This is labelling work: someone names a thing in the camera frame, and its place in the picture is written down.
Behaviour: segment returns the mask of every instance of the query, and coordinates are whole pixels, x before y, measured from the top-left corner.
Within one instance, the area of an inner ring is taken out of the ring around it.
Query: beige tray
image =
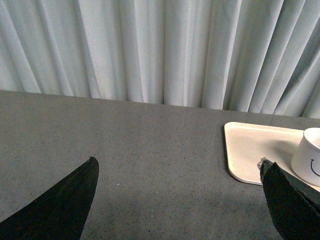
[[[290,161],[303,137],[302,130],[228,122],[224,125],[224,133],[228,168],[239,181],[262,185],[257,164],[263,157],[299,178]],[[320,187],[305,183],[320,192]]]

